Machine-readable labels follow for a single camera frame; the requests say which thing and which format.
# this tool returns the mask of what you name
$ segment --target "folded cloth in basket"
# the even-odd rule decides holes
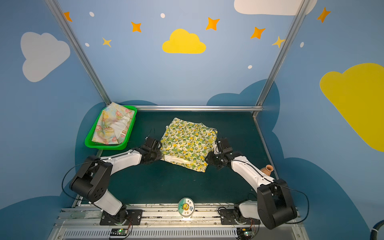
[[[134,110],[117,103],[111,103],[102,111],[92,141],[103,144],[120,144],[124,142],[134,113]]]
[[[174,118],[161,138],[163,160],[198,172],[205,172],[205,157],[213,151],[216,130],[202,123]]]

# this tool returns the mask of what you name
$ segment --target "plastic basket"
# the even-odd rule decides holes
[[[97,122],[99,121],[99,117],[101,116],[101,113],[103,112],[103,111],[101,111],[99,116],[97,117],[95,123],[93,124],[91,130],[89,131],[87,137],[85,138],[85,141],[84,141],[85,146],[90,147],[90,148],[97,148],[99,150],[123,150],[127,147],[128,140],[129,140],[129,137],[131,135],[133,125],[135,124],[135,121],[136,121],[137,108],[135,108],[133,106],[125,106],[125,105],[123,105],[123,107],[126,107],[130,110],[135,111],[135,113],[133,114],[133,117],[132,117],[131,124],[128,128],[127,135],[125,136],[124,142],[122,142],[120,144],[108,144],[107,145],[107,144],[92,141],[93,133],[95,132]]]

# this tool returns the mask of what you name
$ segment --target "yellow star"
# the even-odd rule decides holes
[[[284,41],[285,41],[285,39],[281,40],[281,39],[280,39],[280,36],[278,36],[278,37],[277,37],[277,42],[274,43],[274,44],[272,44],[272,46],[273,46],[273,45],[277,45],[277,46],[279,46],[279,48],[280,48],[281,43],[284,42]]]
[[[138,23],[138,24],[133,23],[133,22],[131,22],[131,23],[132,23],[132,26],[133,26],[132,32],[134,32],[134,31],[141,32],[141,30],[140,30],[141,23]]]
[[[255,32],[254,32],[253,35],[251,36],[251,39],[252,39],[252,38],[258,38],[258,39],[260,39],[260,38],[262,37],[262,33],[263,33],[264,30],[265,30],[265,28],[264,28],[264,29],[258,29],[258,28],[255,27]]]
[[[317,18],[317,20],[321,20],[321,22],[323,23],[324,22],[324,19],[328,16],[328,14],[330,14],[331,11],[327,11],[325,8],[323,10],[323,12],[321,13],[321,15]]]
[[[104,40],[103,45],[108,45],[109,47],[111,47],[111,46],[109,45],[109,42],[112,41],[112,40],[108,40],[108,41],[107,41],[107,40],[105,40],[104,38],[103,38],[103,40]]]
[[[64,13],[64,16],[65,16],[65,18],[68,20],[68,21],[72,21],[72,19],[70,18],[70,12],[66,12],[66,13]]]
[[[219,19],[213,20],[213,19],[208,18],[208,26],[205,30],[213,29],[216,31],[216,24],[218,21],[219,21]]]

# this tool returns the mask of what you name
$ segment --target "green mat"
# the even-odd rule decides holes
[[[218,129],[219,138],[228,138],[234,151],[242,152],[259,169],[270,164],[252,115],[249,112],[138,112],[128,146],[122,151],[104,150],[102,156],[127,151],[144,143],[151,136],[160,140],[173,118],[202,122]],[[252,187],[231,168],[196,172],[165,161],[137,165],[111,176],[109,191],[125,204],[178,203],[189,197],[196,203],[239,202],[254,193]]]

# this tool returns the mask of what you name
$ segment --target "blue wall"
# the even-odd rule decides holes
[[[71,26],[116,103],[206,105],[217,94],[240,94],[268,77],[279,51],[272,44],[278,36],[284,39],[293,20],[293,16],[239,13],[234,0],[59,3],[70,12]],[[209,17],[220,19],[216,31],[206,30]],[[131,22],[141,23],[141,32],[133,32]],[[251,39],[255,27],[265,28],[260,39]],[[205,52],[164,52],[162,44],[178,28],[197,34]],[[103,38],[111,40],[111,47],[103,45]]]
[[[24,76],[24,33],[50,33],[69,44],[44,0],[1,1],[0,32],[0,238],[46,239],[60,208],[73,202],[60,183],[75,163],[79,126],[103,100],[71,47],[69,58],[41,81]],[[25,221],[15,237],[10,227]]]
[[[331,13],[322,23],[317,18],[324,7]],[[380,0],[318,0],[257,117],[279,175],[310,198],[304,225],[311,240],[369,239],[369,229],[384,219],[384,152],[361,139],[319,86],[331,71],[384,66],[383,9]],[[369,79],[363,80],[361,91],[369,91]],[[305,214],[305,199],[295,200]]]

